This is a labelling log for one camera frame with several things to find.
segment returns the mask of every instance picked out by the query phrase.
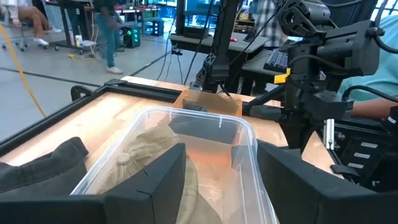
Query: jeans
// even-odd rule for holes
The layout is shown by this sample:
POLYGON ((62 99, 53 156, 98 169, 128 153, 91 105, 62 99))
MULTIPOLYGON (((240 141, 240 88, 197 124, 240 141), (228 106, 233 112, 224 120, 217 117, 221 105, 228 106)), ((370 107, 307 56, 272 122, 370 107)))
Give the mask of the jeans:
POLYGON ((73 35, 80 35, 79 31, 79 18, 76 13, 76 9, 67 9, 70 25, 72 26, 73 35))
MULTIPOLYGON (((117 23, 114 16, 111 16, 110 19, 117 23)), ((110 28, 108 21, 101 14, 95 15, 95 22, 101 30, 102 38, 105 40, 106 65, 108 68, 111 68, 114 66, 113 53, 115 52, 115 49, 120 48, 119 29, 117 28, 114 30, 110 28)))

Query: yellow label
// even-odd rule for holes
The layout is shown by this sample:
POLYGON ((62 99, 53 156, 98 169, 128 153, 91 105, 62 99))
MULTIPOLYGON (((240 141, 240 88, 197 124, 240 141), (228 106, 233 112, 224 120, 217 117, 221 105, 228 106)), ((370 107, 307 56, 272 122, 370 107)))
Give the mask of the yellow label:
POLYGON ((286 73, 282 75, 276 75, 274 77, 274 84, 280 84, 280 83, 285 83, 286 78, 290 75, 290 68, 286 69, 286 73))

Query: window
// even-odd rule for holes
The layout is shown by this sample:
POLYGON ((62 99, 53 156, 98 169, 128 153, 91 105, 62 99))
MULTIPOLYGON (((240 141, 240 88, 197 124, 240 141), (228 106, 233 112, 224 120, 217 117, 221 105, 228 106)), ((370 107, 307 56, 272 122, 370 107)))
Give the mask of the window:
MULTIPOLYGON (((376 18, 383 0, 377 0, 376 8, 373 10, 371 19, 376 18)), ((388 0, 385 10, 382 12, 381 17, 384 18, 388 15, 398 15, 398 0, 388 0)))

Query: clear plastic bin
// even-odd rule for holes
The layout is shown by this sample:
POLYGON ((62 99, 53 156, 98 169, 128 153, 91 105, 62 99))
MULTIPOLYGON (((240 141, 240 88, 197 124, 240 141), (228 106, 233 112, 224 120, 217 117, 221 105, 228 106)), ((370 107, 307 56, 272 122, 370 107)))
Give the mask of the clear plastic bin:
POLYGON ((72 195, 95 194, 101 174, 116 162, 114 155, 140 133, 174 121, 190 128, 173 129, 195 166, 198 193, 224 224, 277 223, 258 173, 257 141, 251 125, 237 117, 168 107, 151 107, 138 114, 126 132, 98 159, 72 195))

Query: computer tower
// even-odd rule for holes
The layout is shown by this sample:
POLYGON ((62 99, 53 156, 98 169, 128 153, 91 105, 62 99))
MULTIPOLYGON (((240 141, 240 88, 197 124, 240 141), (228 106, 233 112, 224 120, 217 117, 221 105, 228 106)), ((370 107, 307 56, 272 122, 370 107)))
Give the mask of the computer tower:
POLYGON ((133 49, 141 44, 141 33, 136 26, 122 26, 123 45, 125 48, 133 49))
POLYGON ((152 22, 152 33, 154 36, 162 36, 164 34, 164 21, 153 21, 152 22))

